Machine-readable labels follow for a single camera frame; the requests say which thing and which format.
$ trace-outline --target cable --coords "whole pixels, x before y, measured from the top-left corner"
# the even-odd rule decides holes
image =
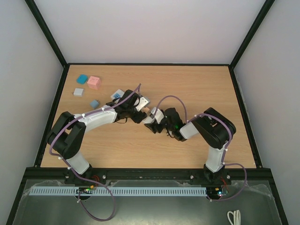
[[[113,109],[113,108],[115,108],[115,107],[121,105],[123,102],[127,101],[131,96],[133,96],[133,94],[134,94],[136,91],[139,91],[139,92],[140,92],[140,87],[141,87],[141,84],[139,84],[139,85],[136,87],[136,89],[135,89],[133,92],[131,92],[124,100],[118,102],[117,104],[115,104],[115,105],[113,105],[113,106],[110,106],[110,107],[108,107],[108,108],[105,108],[105,109],[102,109],[102,108],[96,109],[96,110],[94,110],[94,111],[91,111],[91,112],[86,113],[85,116],[89,116],[89,115],[92,115],[92,114],[95,114],[95,113],[98,113],[98,112],[101,112],[101,111],[108,111],[108,110],[111,110],[111,109]],[[78,120],[80,120],[80,119],[82,119],[82,118],[83,118],[83,116],[79,116],[79,117],[75,118],[74,120],[72,120],[71,122],[69,122],[69,123],[68,123],[68,124],[67,124],[67,125],[66,125],[66,126],[65,126],[65,127],[64,127],[57,135],[56,135],[56,137],[54,138],[54,140],[53,140],[52,143],[50,144],[50,148],[49,148],[49,154],[50,154],[50,155],[61,157],[60,154],[55,154],[55,153],[52,152],[52,148],[53,148],[55,142],[59,139],[59,137],[62,135],[62,133],[64,133],[65,130],[66,130],[69,126],[71,126],[73,123],[75,123],[76,121],[78,121]]]
[[[222,124],[222,125],[225,127],[225,129],[227,130],[228,135],[229,135],[229,140],[228,140],[227,144],[226,144],[225,147],[224,147],[225,150],[224,150],[224,152],[223,152],[222,159],[221,159],[221,162],[223,163],[223,162],[224,162],[224,158],[225,158],[225,154],[226,154],[226,151],[227,151],[227,148],[228,148],[228,146],[229,146],[231,140],[233,139],[233,136],[232,136],[232,134],[231,134],[231,132],[230,132],[229,127],[228,127],[222,120],[220,120],[218,117],[215,117],[215,116],[210,115],[210,114],[207,114],[207,113],[200,113],[200,114],[198,114],[198,115],[195,115],[195,117],[193,117],[192,119],[190,119],[187,123],[190,123],[191,121],[193,121],[194,119],[196,119],[198,116],[208,116],[208,117],[211,117],[211,118],[213,118],[214,120],[218,121],[220,124]]]
[[[133,107],[137,107],[140,104],[140,100],[141,100],[140,96],[138,97],[138,99],[139,99],[139,102],[136,105],[134,105]]]
[[[115,102],[117,100],[121,99],[120,97],[114,98],[112,101]]]
[[[229,146],[229,144],[230,144],[230,142],[231,142],[231,140],[232,140],[232,134],[231,134],[230,129],[228,128],[228,126],[227,126],[222,120],[220,120],[219,118],[217,118],[217,117],[215,117],[215,116],[213,116],[213,115],[207,114],[207,113],[200,113],[200,114],[198,114],[198,115],[195,115],[195,117],[192,118],[191,120],[189,120],[188,123],[190,123],[192,120],[196,119],[198,116],[208,116],[208,117],[211,117],[211,118],[213,118],[214,120],[218,121],[220,124],[222,124],[222,125],[225,127],[225,129],[227,130],[228,135],[229,135],[229,140],[228,140],[227,144],[226,144],[225,147],[224,147],[225,149],[227,149],[228,146]],[[233,195],[233,196],[231,196],[231,197],[229,197],[229,198],[212,200],[209,196],[207,196],[207,198],[208,198],[211,202],[212,202],[212,201],[214,201],[214,202],[222,202],[222,201],[227,201],[227,200],[230,200],[230,199],[235,198],[236,196],[238,196],[238,195],[242,192],[242,190],[245,188],[246,183],[247,183],[247,171],[246,171],[245,167],[244,167],[242,164],[239,164],[239,163],[225,164],[225,163],[224,163],[225,153],[226,153],[226,150],[223,152],[223,156],[222,156],[222,159],[221,159],[222,164],[223,164],[223,165],[226,165],[226,166],[228,166],[228,165],[239,165],[240,167],[242,167],[243,170],[244,170],[244,173],[245,173],[244,184],[243,184],[242,188],[241,188],[235,195]]]
[[[170,134],[170,131],[169,131],[168,127],[166,127],[166,130],[167,130],[167,134],[168,134],[168,136],[170,136],[171,138],[174,138],[174,136],[171,136],[171,134]]]
[[[111,107],[105,108],[105,109],[100,108],[100,109],[97,109],[97,110],[88,112],[88,113],[85,114],[85,116],[89,116],[89,115],[92,115],[92,114],[95,114],[95,113],[98,113],[98,112],[101,112],[101,111],[108,111],[108,110],[111,110],[111,109],[113,109],[113,108],[115,108],[115,107],[121,105],[123,102],[127,101],[127,100],[128,100],[128,99],[136,92],[136,91],[138,91],[138,93],[140,94],[140,87],[141,87],[141,84],[139,84],[139,85],[136,87],[136,89],[135,89],[132,93],[130,93],[124,100],[118,102],[117,104],[115,104],[115,105],[113,105],[113,106],[111,106]],[[111,214],[108,218],[106,218],[106,219],[100,219],[100,218],[94,217],[92,214],[90,214],[90,212],[85,208],[84,204],[80,201],[80,194],[78,195],[78,201],[79,201],[80,204],[82,205],[82,207],[83,207],[83,209],[85,210],[85,212],[86,212],[92,219],[94,219],[94,220],[96,220],[96,221],[102,221],[102,222],[103,222],[103,221],[108,221],[108,220],[110,220],[111,218],[113,218],[113,216],[114,216],[114,214],[115,214],[115,211],[116,211],[116,200],[115,200],[115,198],[114,198],[112,192],[110,191],[110,189],[109,189],[107,186],[101,184],[100,182],[97,182],[97,181],[95,181],[95,180],[86,179],[86,178],[83,178],[83,177],[79,176],[79,174],[71,167],[71,165],[70,165],[70,164],[69,164],[69,163],[68,163],[68,162],[67,162],[60,154],[56,154],[56,153],[53,153],[53,152],[52,152],[52,149],[53,149],[53,146],[54,146],[55,142],[59,139],[59,137],[62,135],[62,133],[65,132],[65,130],[66,130],[69,126],[71,126],[73,123],[75,123],[76,121],[78,121],[78,120],[80,120],[80,119],[82,119],[82,118],[83,118],[83,116],[79,116],[79,117],[75,118],[74,120],[72,120],[71,122],[69,122],[69,123],[68,123],[68,124],[67,124],[67,125],[66,125],[66,126],[65,126],[65,127],[64,127],[57,135],[56,135],[56,137],[54,138],[54,140],[53,140],[52,143],[50,144],[49,154],[52,155],[52,156],[58,156],[59,158],[61,158],[61,159],[68,165],[68,167],[71,168],[72,172],[74,173],[74,175],[75,175],[77,178],[79,178],[79,179],[81,179],[81,180],[84,180],[84,181],[88,181],[88,182],[92,182],[92,183],[98,184],[98,185],[104,187],[104,188],[109,192],[109,194],[112,196],[112,200],[113,200],[113,210],[112,210],[112,214]]]
[[[221,177],[221,181],[224,183],[224,186],[225,186],[226,190],[227,190],[227,191],[228,191],[228,193],[229,193],[228,186],[227,186],[227,184],[226,184],[226,182],[225,182],[225,180],[224,180],[224,178],[223,178],[223,177]]]
[[[229,197],[229,198],[224,198],[224,199],[211,199],[209,196],[207,196],[207,198],[211,201],[211,202],[223,202],[223,201],[227,201],[227,200],[230,200],[230,199],[233,199],[235,197],[237,197],[241,192],[242,190],[244,190],[246,184],[247,184],[247,171],[245,169],[245,167],[242,165],[242,164],[239,164],[239,163],[229,163],[229,164],[223,164],[223,165],[239,165],[240,167],[243,168],[244,170],[244,173],[245,173],[245,180],[244,180],[244,184],[242,186],[242,188],[233,196]]]
[[[159,101],[158,105],[156,106],[156,110],[155,110],[155,112],[154,112],[154,115],[156,115],[156,112],[158,111],[158,107],[160,106],[160,104],[162,103],[162,101],[164,101],[166,98],[169,98],[169,97],[176,98],[178,101],[180,101],[180,103],[182,104],[183,109],[184,109],[185,122],[187,123],[187,122],[188,122],[187,108],[186,108],[186,106],[184,105],[183,101],[182,101],[180,98],[178,98],[177,96],[175,96],[175,95],[167,95],[167,96],[163,97],[163,98]]]
[[[93,175],[93,176],[91,176],[91,178],[95,179],[95,181],[97,181],[97,182],[100,182],[100,179],[97,175]]]
[[[230,214],[233,215],[233,223],[230,219]],[[227,218],[231,225],[240,225],[240,211],[239,210],[236,210],[233,212],[231,212],[231,211],[227,212]]]
[[[120,123],[120,122],[116,121],[116,123]],[[127,123],[127,118],[125,118],[125,122],[124,123]],[[124,123],[120,123],[120,124],[124,124]]]

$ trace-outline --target white backdrop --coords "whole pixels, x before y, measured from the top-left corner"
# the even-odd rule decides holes
[[[36,0],[67,62],[230,63],[264,0]]]
[[[263,166],[271,168],[289,224],[300,221],[300,1],[277,0],[235,72]]]
[[[0,225],[4,225],[25,168],[33,166],[62,66],[25,1],[0,3],[0,28]]]

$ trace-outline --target wooden table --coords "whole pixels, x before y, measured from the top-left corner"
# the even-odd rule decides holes
[[[93,90],[76,82],[80,74],[98,76],[102,84]],[[166,95],[178,96],[187,107],[187,117],[215,108],[234,123],[237,133],[229,146],[226,163],[241,163],[255,168],[240,108],[228,67],[222,66],[112,66],[71,65],[60,98],[55,120],[62,112],[72,114],[92,110],[94,99],[104,105],[117,90],[134,90],[141,83],[141,94],[151,100],[149,108]],[[84,88],[83,97],[74,97],[75,88]],[[160,108],[175,107],[184,120],[184,110],[176,99],[168,98]],[[65,167],[50,156],[47,145],[42,167]],[[198,135],[178,142],[166,133],[153,134],[142,123],[131,119],[126,124],[108,124],[88,132],[81,152],[93,167],[101,168],[203,168],[208,144]]]

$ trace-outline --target cube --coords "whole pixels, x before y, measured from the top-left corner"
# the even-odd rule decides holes
[[[79,84],[84,84],[86,81],[88,80],[88,76],[81,74],[78,78],[77,78],[77,83]]]
[[[100,87],[100,84],[101,84],[101,81],[100,81],[99,77],[90,76],[90,78],[88,80],[89,88],[98,90],[98,88]]]
[[[75,91],[74,91],[73,95],[77,96],[77,97],[82,97],[83,96],[83,92],[84,92],[83,88],[75,88]]]
[[[93,100],[90,103],[90,106],[92,106],[93,109],[97,109],[99,105],[100,105],[100,103],[97,100]]]

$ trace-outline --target robotic arm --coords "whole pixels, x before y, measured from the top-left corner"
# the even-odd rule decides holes
[[[135,123],[143,122],[153,133],[161,133],[166,129],[168,134],[172,135],[178,141],[185,141],[200,133],[209,144],[209,156],[204,168],[207,169],[206,178],[212,182],[215,174],[224,167],[222,164],[224,151],[226,143],[229,140],[229,134],[224,125],[208,116],[196,117],[194,120],[185,124],[180,119],[175,108],[169,108],[163,111],[159,109],[156,110],[154,107],[150,115],[147,116],[146,113],[142,112],[142,109],[146,107],[150,101],[146,97],[139,96],[137,93],[134,93],[119,106],[111,108],[111,106],[116,105],[118,101],[123,101],[130,94],[132,94],[131,90],[127,90],[126,92],[118,90],[112,95],[113,101],[106,103],[106,105],[102,107],[102,111],[96,113],[92,113],[92,111],[86,113],[87,116],[85,116],[85,114],[72,115],[69,112],[62,113],[48,134],[47,142],[51,144],[58,133],[70,121],[82,116],[81,119],[68,127],[68,129],[70,129],[69,133],[66,131],[62,133],[54,143],[53,148],[62,155],[78,174],[84,174],[91,165],[80,152],[83,136],[86,132],[101,125],[131,118]],[[235,126],[216,110],[209,108],[204,113],[221,120],[228,126],[231,135],[233,136],[233,134],[235,134]]]

